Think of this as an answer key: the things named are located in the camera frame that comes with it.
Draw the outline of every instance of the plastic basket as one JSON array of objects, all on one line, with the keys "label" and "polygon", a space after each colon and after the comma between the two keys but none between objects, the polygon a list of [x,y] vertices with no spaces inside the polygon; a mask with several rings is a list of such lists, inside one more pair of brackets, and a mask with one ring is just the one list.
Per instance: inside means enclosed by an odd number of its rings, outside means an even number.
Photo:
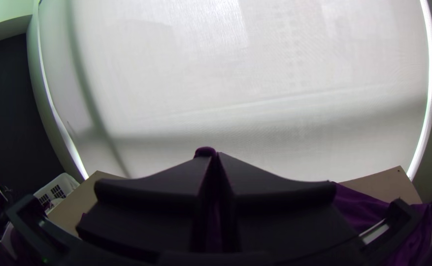
[{"label": "plastic basket", "polygon": [[61,202],[56,199],[65,199],[78,186],[79,183],[73,177],[62,173],[33,195],[48,213]]}]

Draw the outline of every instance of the window shade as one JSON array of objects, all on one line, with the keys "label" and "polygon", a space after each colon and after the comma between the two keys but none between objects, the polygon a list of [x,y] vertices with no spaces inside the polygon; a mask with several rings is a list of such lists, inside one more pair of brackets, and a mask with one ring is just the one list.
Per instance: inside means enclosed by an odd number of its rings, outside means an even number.
[{"label": "window shade", "polygon": [[88,173],[212,146],[297,180],[408,169],[429,57],[419,0],[43,1],[57,112]]}]

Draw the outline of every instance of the purple fabric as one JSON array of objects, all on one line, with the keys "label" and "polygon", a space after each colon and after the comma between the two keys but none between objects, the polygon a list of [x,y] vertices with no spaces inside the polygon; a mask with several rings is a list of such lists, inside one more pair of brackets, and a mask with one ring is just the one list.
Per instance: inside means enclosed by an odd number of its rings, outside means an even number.
[{"label": "purple fabric", "polygon": [[[383,219],[389,203],[337,184],[334,205],[347,222],[361,233]],[[432,217],[429,204],[414,204],[422,220],[398,250],[386,261],[386,266],[416,266],[431,246]]]}]

